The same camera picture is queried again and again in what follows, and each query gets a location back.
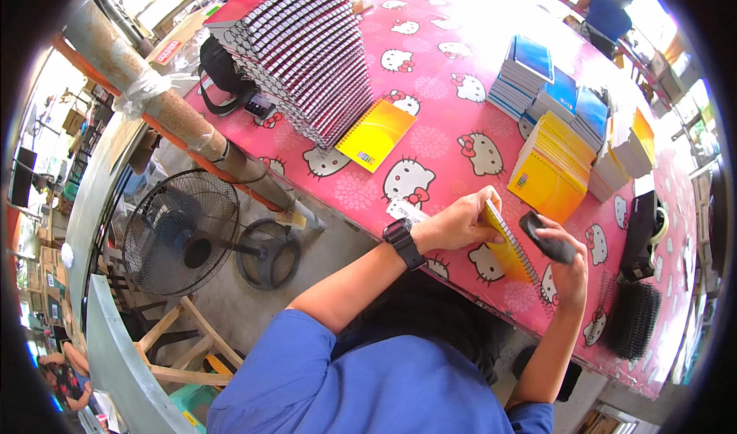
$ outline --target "blue shirt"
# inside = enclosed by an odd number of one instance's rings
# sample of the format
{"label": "blue shirt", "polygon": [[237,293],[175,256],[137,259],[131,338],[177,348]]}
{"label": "blue shirt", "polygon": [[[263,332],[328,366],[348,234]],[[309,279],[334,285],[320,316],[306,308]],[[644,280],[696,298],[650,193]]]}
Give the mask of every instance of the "blue shirt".
{"label": "blue shirt", "polygon": [[207,431],[552,432],[552,404],[504,412],[479,370],[455,349],[404,335],[335,361],[335,335],[284,310],[212,403]]}
{"label": "blue shirt", "polygon": [[607,36],[612,42],[632,28],[632,20],[613,0],[591,0],[586,23]]}

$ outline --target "black phone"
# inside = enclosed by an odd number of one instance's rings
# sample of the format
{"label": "black phone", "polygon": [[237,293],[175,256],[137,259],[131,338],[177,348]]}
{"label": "black phone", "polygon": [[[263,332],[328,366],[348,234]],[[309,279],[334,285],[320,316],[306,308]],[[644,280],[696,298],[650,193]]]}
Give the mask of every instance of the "black phone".
{"label": "black phone", "polygon": [[573,262],[573,258],[576,256],[576,248],[573,245],[565,240],[549,239],[535,234],[536,229],[547,228],[547,226],[537,217],[534,211],[530,210],[520,218],[520,227],[548,258],[558,263],[571,264]]}

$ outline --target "wooden frame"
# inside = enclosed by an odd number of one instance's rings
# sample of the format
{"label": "wooden frame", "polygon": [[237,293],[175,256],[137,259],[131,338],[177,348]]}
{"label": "wooden frame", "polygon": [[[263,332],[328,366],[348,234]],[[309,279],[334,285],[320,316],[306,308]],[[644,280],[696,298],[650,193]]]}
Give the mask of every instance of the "wooden frame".
{"label": "wooden frame", "polygon": [[[151,349],[156,340],[162,336],[165,331],[185,312],[194,319],[197,328],[202,334],[202,339],[189,349],[183,356],[179,357],[171,368],[162,367],[161,365],[151,365],[146,358],[146,352]],[[161,320],[153,326],[149,332],[141,338],[140,341],[134,342],[134,346],[138,350],[141,358],[151,370],[153,376],[159,381],[171,381],[176,383],[191,384],[210,384],[213,386],[225,386],[230,383],[233,375],[209,374],[203,371],[184,370],[198,355],[207,352],[210,348],[216,348],[223,353],[223,356],[230,361],[235,368],[239,368],[243,364],[243,359],[228,346],[226,341],[217,334],[214,328],[200,314],[192,300],[189,297],[182,297],[179,304],[169,311]]]}

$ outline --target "seated person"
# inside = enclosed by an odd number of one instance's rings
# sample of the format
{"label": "seated person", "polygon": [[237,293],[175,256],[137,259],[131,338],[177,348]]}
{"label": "seated person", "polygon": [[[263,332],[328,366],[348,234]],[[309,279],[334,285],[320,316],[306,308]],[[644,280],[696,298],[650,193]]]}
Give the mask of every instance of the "seated person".
{"label": "seated person", "polygon": [[87,406],[92,395],[89,365],[84,355],[68,341],[63,344],[66,358],[60,352],[38,356],[38,370],[64,408],[73,411]]}
{"label": "seated person", "polygon": [[408,244],[400,252],[384,242],[301,293],[212,403],[207,432],[552,432],[586,306],[585,245],[541,218],[547,228],[537,235],[568,241],[576,256],[553,262],[556,315],[505,408],[489,387],[505,338],[498,319],[428,276],[396,282],[418,254],[503,241],[478,223],[487,199],[501,209],[487,186],[395,234]]}
{"label": "seated person", "polygon": [[576,6],[588,9],[583,23],[568,15],[563,21],[609,58],[614,57],[615,46],[632,28],[632,20],[624,7],[634,0],[578,0]]}

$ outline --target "rusty pole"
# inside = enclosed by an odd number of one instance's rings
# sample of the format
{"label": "rusty pole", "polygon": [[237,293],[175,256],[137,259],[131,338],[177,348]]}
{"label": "rusty pole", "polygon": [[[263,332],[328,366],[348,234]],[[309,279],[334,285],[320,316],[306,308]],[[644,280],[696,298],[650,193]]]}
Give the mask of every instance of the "rusty pole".
{"label": "rusty pole", "polygon": [[[85,1],[71,16],[63,34],[80,55],[123,93],[144,73],[152,71],[92,0]],[[249,160],[173,89],[144,103],[144,112],[179,137],[189,149],[196,150],[275,206],[300,213],[307,218],[310,228],[324,228],[322,220],[268,175],[262,162]]]}

